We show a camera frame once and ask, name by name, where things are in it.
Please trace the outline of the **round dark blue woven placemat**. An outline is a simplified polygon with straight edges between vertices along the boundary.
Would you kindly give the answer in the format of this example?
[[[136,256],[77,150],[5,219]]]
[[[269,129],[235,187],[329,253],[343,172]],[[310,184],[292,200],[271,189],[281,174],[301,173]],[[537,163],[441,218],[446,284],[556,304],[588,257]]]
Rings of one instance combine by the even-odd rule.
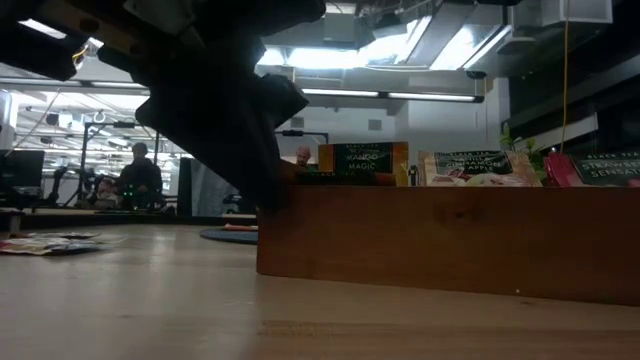
[[[199,233],[201,238],[219,242],[257,245],[258,232],[249,230],[204,229]]]

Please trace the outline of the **wooden three-compartment tea box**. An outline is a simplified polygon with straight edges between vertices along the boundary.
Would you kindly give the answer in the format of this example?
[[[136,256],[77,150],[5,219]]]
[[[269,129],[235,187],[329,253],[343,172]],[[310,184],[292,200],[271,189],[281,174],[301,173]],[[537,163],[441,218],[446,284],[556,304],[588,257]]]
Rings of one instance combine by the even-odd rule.
[[[291,185],[262,275],[640,306],[640,189]]]

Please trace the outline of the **green plant in white pot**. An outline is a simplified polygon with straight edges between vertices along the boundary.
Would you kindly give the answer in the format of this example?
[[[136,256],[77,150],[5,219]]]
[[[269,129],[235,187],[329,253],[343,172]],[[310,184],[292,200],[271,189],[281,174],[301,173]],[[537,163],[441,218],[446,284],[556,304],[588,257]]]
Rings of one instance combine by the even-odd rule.
[[[511,135],[509,124],[504,122],[501,125],[500,144],[505,150],[523,153],[528,158],[538,180],[541,183],[546,181],[544,156],[541,153],[541,149],[536,145],[535,138],[514,138]]]

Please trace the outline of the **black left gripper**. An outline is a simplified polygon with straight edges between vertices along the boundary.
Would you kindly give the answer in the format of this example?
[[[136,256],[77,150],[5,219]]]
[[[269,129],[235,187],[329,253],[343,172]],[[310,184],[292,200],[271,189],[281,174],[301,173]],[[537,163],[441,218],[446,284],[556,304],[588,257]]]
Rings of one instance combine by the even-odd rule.
[[[273,211],[283,202],[274,131],[309,100],[254,68],[264,37],[324,14],[324,0],[0,0],[0,63],[67,81],[100,41],[103,62],[149,89],[140,123]],[[207,51],[219,48],[223,57]]]

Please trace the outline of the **person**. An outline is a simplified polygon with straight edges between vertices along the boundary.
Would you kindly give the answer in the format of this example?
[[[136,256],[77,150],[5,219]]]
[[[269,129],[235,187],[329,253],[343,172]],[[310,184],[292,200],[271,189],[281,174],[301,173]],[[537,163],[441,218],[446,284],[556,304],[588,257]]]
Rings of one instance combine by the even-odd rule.
[[[146,157],[146,144],[135,143],[132,154],[133,161],[123,168],[116,180],[116,194],[122,196],[121,206],[125,210],[150,209],[162,200],[161,170]]]
[[[318,171],[318,167],[315,164],[310,164],[309,161],[311,159],[311,149],[309,146],[307,145],[301,145],[297,148],[296,151],[296,162],[295,164],[300,167],[303,168],[305,170],[308,170],[310,172],[317,172]]]
[[[110,178],[103,178],[98,185],[93,206],[97,209],[117,209],[120,202],[121,199],[117,194],[115,181]]]

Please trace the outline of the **grey fabric panel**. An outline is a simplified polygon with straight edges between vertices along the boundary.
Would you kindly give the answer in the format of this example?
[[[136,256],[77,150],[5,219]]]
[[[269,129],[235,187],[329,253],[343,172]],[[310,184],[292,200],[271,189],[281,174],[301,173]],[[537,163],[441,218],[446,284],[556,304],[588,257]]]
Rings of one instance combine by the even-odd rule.
[[[192,214],[198,217],[219,217],[233,209],[223,200],[238,191],[201,162],[191,162]]]

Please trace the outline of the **long ceiling light bar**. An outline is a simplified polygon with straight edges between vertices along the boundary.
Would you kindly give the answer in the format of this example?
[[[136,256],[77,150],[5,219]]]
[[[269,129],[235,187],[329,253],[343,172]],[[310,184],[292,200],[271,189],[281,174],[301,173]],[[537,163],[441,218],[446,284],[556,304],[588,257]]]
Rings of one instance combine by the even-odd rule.
[[[91,93],[105,94],[134,94],[149,95],[149,89],[143,85],[129,82],[109,82],[92,80],[68,80],[59,81],[43,78],[23,78],[0,76],[0,87],[11,89],[34,88],[34,89],[57,89],[69,92],[80,92],[87,90]],[[388,92],[370,90],[345,90],[345,89],[319,89],[301,88],[305,95],[321,97],[347,97],[347,98],[376,98],[391,100],[411,100],[429,102],[454,102],[454,103],[481,103],[484,97],[480,95],[454,95],[440,93],[417,93],[417,92]]]

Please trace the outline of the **black computer monitor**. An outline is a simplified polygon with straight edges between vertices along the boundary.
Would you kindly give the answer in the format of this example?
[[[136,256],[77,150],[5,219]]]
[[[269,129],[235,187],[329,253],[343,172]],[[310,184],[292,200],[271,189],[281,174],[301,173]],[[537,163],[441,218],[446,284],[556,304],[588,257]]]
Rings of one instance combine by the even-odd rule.
[[[44,151],[0,150],[0,207],[24,209],[42,198]]]

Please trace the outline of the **black metal gantry frame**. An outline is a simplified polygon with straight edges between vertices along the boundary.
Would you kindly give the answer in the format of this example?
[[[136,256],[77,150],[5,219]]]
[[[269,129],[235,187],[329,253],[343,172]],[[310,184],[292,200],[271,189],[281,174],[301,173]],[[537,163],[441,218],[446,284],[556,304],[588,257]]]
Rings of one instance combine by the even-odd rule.
[[[125,147],[124,143],[143,142],[145,140],[153,140],[154,146],[150,156],[153,159],[153,163],[158,163],[159,157],[159,145],[162,136],[156,130],[151,130],[149,127],[134,121],[132,118],[127,118],[122,121],[104,121],[96,122],[89,121],[84,123],[84,132],[82,138],[82,147],[80,150],[80,168],[79,168],[79,180],[78,189],[76,195],[76,205],[79,206],[90,193],[97,188],[94,185],[95,178],[99,175],[96,169],[92,171],[87,167],[87,158],[98,158],[102,155],[118,155],[128,156],[131,151],[125,152],[121,150]],[[89,148],[89,143],[97,139],[102,141],[105,145],[109,146],[109,149],[104,150]]]
[[[315,147],[329,143],[329,134],[326,132],[307,132],[302,130],[280,130],[275,132],[276,141],[280,148],[298,147],[306,145]]]

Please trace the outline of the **beige vanilla tea packet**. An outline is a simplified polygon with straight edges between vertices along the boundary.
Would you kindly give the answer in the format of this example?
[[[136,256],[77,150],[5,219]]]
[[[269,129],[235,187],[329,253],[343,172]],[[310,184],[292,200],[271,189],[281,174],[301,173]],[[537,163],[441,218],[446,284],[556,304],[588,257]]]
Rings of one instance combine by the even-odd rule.
[[[421,187],[541,187],[528,156],[514,151],[419,152]]]

